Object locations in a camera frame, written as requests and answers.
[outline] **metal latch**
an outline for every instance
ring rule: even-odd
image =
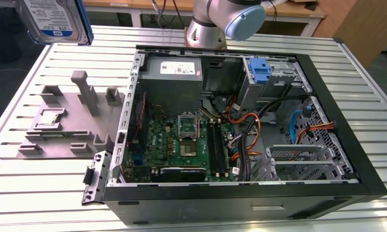
[[[104,204],[102,192],[108,179],[112,154],[101,151],[94,154],[92,166],[86,167],[82,183],[86,185],[82,193],[81,205]]]

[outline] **sticker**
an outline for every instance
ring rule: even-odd
[[[239,105],[236,105],[236,103],[233,103],[232,107],[235,110],[239,110]]]
[[[124,3],[111,3],[111,6],[129,6],[129,5]]]
[[[34,23],[49,36],[70,36],[72,25],[64,8],[56,0],[25,0]]]
[[[160,74],[195,75],[195,63],[172,61],[161,62]]]
[[[44,138],[64,138],[62,134],[42,134]]]

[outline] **aluminum workbench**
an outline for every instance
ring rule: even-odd
[[[124,225],[106,206],[80,205],[89,159],[20,160],[24,140],[41,104],[44,85],[78,92],[73,70],[85,70],[101,92],[127,92],[135,45],[184,45],[184,32],[172,29],[93,27],[92,46],[46,46],[0,118],[0,231],[387,231],[387,196],[358,203],[316,220]],[[255,35],[228,40],[229,49],[308,54],[387,187],[387,96],[343,44],[332,39]]]

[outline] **side panel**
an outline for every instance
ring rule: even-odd
[[[350,197],[271,197],[104,203],[125,224],[156,224],[316,218],[354,201]]]

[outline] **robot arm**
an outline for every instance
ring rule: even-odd
[[[220,49],[225,46],[225,35],[237,41],[249,38],[265,18],[260,2],[260,0],[195,0],[187,45]]]

